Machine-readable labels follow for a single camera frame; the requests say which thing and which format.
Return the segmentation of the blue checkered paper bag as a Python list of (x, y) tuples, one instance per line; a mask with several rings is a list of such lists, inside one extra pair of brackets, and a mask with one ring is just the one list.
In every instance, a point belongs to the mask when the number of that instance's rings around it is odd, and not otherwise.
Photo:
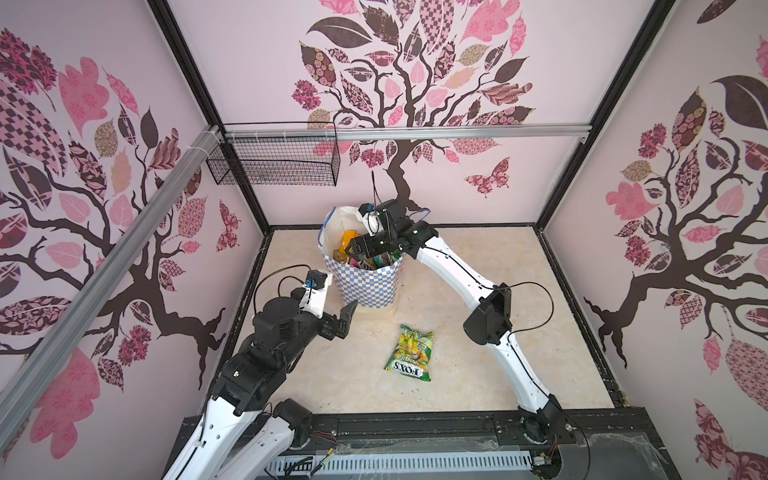
[(393, 315), (397, 293), (402, 284), (405, 255), (385, 254), (380, 260), (357, 261), (341, 253), (345, 235), (353, 238), (367, 233), (359, 212), (351, 206), (334, 207), (326, 216), (319, 234), (318, 248), (333, 274), (344, 304), (358, 301), (365, 315)]

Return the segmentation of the green Fox's candy bag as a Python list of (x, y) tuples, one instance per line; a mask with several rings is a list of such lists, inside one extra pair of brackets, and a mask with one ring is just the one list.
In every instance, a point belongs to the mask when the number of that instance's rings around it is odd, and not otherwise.
[(400, 336), (384, 370), (424, 382), (431, 381), (429, 364), (434, 344), (433, 332), (421, 332), (400, 325)]

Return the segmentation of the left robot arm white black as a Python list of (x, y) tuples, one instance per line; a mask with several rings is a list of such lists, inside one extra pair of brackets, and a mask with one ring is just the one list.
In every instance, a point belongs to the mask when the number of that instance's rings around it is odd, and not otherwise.
[(271, 396), (317, 337), (343, 339), (358, 307), (338, 315), (325, 300), (277, 297), (254, 317), (253, 335), (223, 367), (198, 424), (165, 473), (167, 479), (255, 479), (293, 446), (305, 445), (312, 414)]

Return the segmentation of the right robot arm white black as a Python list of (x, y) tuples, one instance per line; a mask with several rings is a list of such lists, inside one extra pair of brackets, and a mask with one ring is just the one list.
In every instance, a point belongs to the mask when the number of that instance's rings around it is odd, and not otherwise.
[(439, 275), (470, 310), (463, 323), (467, 337), (488, 347), (508, 375), (525, 437), (535, 444), (556, 439), (566, 424), (564, 409), (535, 374), (516, 338), (518, 331), (511, 321), (512, 287), (483, 277), (433, 226), (412, 220), (396, 200), (364, 203), (355, 214), (366, 233), (351, 240), (345, 252), (357, 261), (383, 253), (406, 254)]

